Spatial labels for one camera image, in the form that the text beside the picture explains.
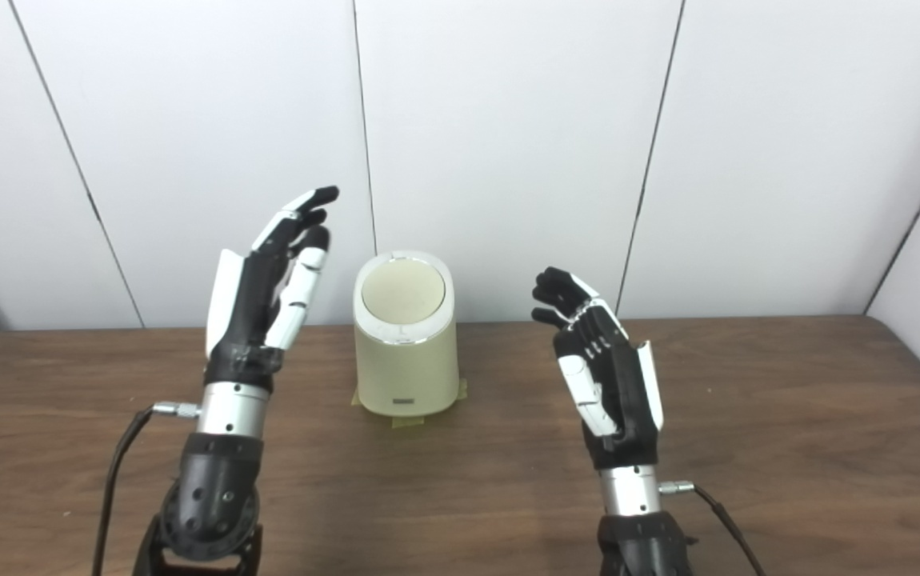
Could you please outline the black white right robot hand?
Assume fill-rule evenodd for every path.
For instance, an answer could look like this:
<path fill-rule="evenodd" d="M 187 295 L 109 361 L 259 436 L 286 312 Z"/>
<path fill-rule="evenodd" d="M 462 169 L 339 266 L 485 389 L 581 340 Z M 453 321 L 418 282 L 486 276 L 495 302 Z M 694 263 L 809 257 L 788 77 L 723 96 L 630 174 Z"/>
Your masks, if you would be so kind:
<path fill-rule="evenodd" d="M 547 267 L 532 296 L 532 318 L 557 330 L 553 350 L 593 467 L 655 466 L 664 414 L 650 343 L 632 342 L 599 292 L 566 270 Z"/>

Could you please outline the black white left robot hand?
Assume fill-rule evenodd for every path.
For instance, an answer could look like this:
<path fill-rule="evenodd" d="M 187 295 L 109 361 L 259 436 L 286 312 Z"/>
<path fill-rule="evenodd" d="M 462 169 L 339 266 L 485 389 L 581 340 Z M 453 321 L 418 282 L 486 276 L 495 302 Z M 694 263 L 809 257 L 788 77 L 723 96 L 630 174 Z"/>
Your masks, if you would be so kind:
<path fill-rule="evenodd" d="M 271 391 L 284 354 L 309 316 L 330 248 L 324 206 L 338 186 L 285 204 L 248 255 L 220 251 L 206 324 L 203 384 L 232 382 Z"/>

